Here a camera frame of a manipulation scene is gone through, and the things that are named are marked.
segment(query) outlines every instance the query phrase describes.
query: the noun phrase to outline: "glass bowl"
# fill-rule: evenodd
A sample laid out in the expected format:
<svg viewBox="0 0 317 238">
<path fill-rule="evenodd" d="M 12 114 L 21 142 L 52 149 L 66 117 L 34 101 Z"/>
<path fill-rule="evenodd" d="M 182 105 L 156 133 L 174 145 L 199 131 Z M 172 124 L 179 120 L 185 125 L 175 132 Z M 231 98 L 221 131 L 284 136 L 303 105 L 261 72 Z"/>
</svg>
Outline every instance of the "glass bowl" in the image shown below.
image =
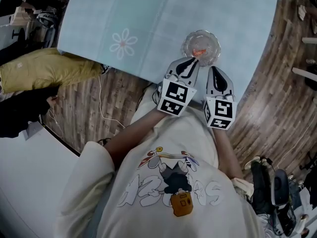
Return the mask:
<svg viewBox="0 0 317 238">
<path fill-rule="evenodd" d="M 183 44 L 182 53 L 186 57 L 194 57 L 193 50 L 200 51 L 205 49 L 205 53 L 196 57 L 202 67 L 212 65 L 217 61 L 221 53 L 221 47 L 215 35 L 206 30 L 198 30 L 187 36 Z"/>
</svg>

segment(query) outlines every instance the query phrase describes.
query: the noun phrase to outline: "white table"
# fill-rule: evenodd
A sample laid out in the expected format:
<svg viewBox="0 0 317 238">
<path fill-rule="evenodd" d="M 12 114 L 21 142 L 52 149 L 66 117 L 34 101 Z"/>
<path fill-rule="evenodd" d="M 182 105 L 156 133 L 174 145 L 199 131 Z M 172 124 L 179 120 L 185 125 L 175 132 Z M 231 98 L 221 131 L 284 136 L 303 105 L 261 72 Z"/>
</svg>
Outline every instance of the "white table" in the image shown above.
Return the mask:
<svg viewBox="0 0 317 238">
<path fill-rule="evenodd" d="M 216 66 L 233 81 L 236 101 L 244 94 L 263 53 L 277 0 L 70 0 L 58 48 L 154 83 L 182 57 L 187 35 L 215 34 L 221 45 Z M 195 99 L 206 93 L 201 68 Z"/>
</svg>

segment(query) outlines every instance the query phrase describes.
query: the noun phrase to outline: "person's left hand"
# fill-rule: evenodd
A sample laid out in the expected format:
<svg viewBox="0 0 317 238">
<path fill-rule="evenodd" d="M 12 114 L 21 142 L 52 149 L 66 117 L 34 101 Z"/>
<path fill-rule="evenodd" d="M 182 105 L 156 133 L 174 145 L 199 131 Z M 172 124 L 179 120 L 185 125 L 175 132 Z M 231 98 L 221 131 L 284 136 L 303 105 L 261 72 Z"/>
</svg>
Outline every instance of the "person's left hand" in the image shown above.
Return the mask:
<svg viewBox="0 0 317 238">
<path fill-rule="evenodd" d="M 46 99 L 50 107 L 54 106 L 58 102 L 58 96 L 50 96 Z"/>
</svg>

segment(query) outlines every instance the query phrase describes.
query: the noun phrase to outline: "white flower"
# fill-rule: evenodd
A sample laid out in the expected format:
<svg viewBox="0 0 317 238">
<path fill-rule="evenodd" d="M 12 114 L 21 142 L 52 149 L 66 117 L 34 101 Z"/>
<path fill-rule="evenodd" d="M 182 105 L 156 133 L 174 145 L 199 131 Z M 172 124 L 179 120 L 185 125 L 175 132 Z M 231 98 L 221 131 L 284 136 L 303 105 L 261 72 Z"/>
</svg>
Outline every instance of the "white flower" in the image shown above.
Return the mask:
<svg viewBox="0 0 317 238">
<path fill-rule="evenodd" d="M 116 43 L 110 46 L 110 51 L 111 52 L 117 51 L 117 58 L 119 60 L 122 60 L 125 52 L 128 56 L 134 56 L 134 49 L 131 48 L 129 45 L 136 44 L 138 41 L 138 38 L 135 36 L 129 37 L 128 28 L 125 28 L 123 30 L 121 36 L 117 33 L 114 33 L 112 35 L 112 38 Z"/>
</svg>

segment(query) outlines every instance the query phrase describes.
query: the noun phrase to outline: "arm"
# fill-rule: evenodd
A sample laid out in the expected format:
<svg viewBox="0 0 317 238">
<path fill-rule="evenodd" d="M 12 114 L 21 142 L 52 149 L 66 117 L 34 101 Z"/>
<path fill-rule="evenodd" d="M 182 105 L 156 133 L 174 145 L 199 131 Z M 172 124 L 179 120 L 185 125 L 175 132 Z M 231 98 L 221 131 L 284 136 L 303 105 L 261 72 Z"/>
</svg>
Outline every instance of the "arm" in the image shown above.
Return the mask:
<svg viewBox="0 0 317 238">
<path fill-rule="evenodd" d="M 113 137 L 105 145 L 116 169 L 120 167 L 128 152 L 136 147 L 149 131 L 165 116 L 167 116 L 166 113 L 158 111 L 155 108 L 130 126 L 126 127 L 124 131 Z"/>
<path fill-rule="evenodd" d="M 213 133 L 219 157 L 219 170 L 224 172 L 229 177 L 229 179 L 243 179 L 242 170 L 237 156 L 232 149 L 225 130 L 213 129 Z"/>
</svg>

